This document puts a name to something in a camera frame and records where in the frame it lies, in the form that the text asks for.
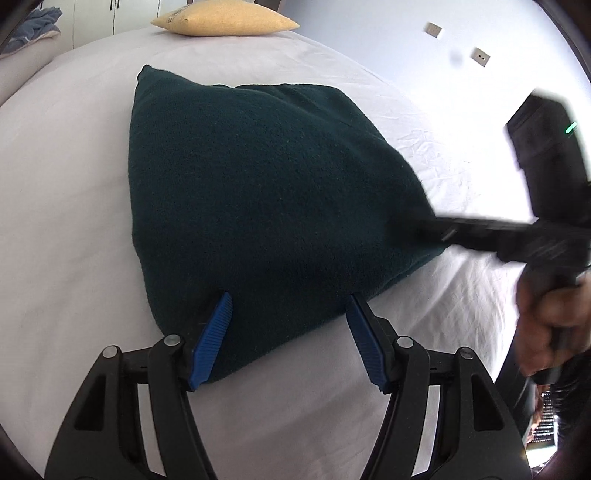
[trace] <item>yellow pillow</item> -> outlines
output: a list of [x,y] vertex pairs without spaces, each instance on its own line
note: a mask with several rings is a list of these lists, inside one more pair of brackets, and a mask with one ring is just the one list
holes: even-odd
[[242,0],[207,0],[160,15],[152,25],[192,37],[264,35],[299,25],[262,5]]

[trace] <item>blue cloth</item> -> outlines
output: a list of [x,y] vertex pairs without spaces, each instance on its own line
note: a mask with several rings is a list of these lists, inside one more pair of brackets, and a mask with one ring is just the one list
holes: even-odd
[[44,8],[43,10],[33,10],[26,19],[14,31],[6,47],[0,52],[5,55],[14,53],[23,48],[31,40],[39,38],[50,31],[59,32],[57,28],[57,19],[61,16],[61,10],[56,7]]

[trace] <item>dark green pillow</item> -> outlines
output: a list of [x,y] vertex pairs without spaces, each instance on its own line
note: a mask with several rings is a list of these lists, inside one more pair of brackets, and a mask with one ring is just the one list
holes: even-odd
[[210,380],[371,298],[438,251],[396,246],[432,215],[411,167],[341,91],[204,86],[145,66],[129,129],[133,241],[154,318],[234,314]]

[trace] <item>white bedsheet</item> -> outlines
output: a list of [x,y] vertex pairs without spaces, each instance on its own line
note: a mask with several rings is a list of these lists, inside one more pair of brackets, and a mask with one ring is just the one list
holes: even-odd
[[[295,33],[188,38],[147,28],[56,58],[0,108],[0,422],[40,472],[101,350],[161,337],[131,242],[127,181],[146,63],[204,84],[338,87],[412,165],[438,212],[528,215],[501,133],[482,158],[455,157],[395,87]],[[514,331],[518,273],[449,249],[371,306],[426,348],[472,347],[495,377]],[[191,395],[220,480],[359,478],[387,402],[344,317]]]

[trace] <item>blue gripper pad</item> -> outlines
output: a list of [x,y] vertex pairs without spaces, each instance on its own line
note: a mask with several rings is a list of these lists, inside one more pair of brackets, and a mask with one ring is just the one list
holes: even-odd
[[347,300],[347,323],[369,379],[384,392],[389,383],[385,370],[385,357],[363,311],[355,297]]
[[231,319],[232,296],[226,292],[217,303],[193,351],[193,370],[189,376],[189,385],[192,389],[195,390],[206,382],[212,373],[213,364]]

